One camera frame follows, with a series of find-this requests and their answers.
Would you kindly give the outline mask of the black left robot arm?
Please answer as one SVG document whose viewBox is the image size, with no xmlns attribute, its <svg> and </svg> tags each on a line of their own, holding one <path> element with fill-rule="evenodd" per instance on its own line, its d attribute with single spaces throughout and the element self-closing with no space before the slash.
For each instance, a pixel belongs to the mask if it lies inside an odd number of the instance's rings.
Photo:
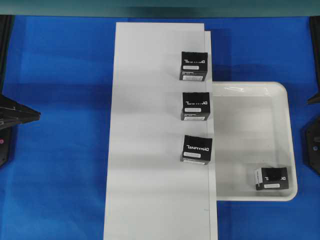
<svg viewBox="0 0 320 240">
<path fill-rule="evenodd" d="M 0 16 L 0 88 L 3 88 L 13 15 Z M 38 121 L 41 113 L 20 104 L 5 95 L 0 95 L 0 165 L 5 165 L 10 156 L 13 127 Z"/>
</svg>

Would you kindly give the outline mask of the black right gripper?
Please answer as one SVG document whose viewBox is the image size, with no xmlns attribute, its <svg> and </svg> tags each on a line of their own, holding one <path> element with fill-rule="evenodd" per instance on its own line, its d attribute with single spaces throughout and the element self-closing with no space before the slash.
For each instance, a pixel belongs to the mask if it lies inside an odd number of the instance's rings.
<svg viewBox="0 0 320 240">
<path fill-rule="evenodd" d="M 320 94 L 307 100 L 307 104 L 320 103 Z M 301 129 L 303 162 L 315 173 L 320 172 L 320 122 L 310 121 Z"/>
</svg>

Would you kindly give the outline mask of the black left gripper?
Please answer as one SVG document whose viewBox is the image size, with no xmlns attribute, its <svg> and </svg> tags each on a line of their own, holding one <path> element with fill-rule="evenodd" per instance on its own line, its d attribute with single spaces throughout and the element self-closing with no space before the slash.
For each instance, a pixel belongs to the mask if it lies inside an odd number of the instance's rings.
<svg viewBox="0 0 320 240">
<path fill-rule="evenodd" d="M 7 117 L 15 117 L 0 119 L 0 167 L 2 167 L 9 159 L 12 127 L 38 121 L 41 113 L 2 94 L 0 95 L 0 112 Z"/>
</svg>

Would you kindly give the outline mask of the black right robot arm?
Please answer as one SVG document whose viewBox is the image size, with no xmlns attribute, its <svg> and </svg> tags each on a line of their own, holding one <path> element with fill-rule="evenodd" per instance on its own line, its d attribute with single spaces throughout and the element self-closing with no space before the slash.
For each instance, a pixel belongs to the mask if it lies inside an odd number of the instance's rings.
<svg viewBox="0 0 320 240">
<path fill-rule="evenodd" d="M 308 105 L 320 103 L 320 16 L 309 18 L 309 29 L 314 56 L 317 93 L 307 100 Z M 310 122 L 305 130 L 307 165 L 320 175 L 320 114 Z"/>
</svg>

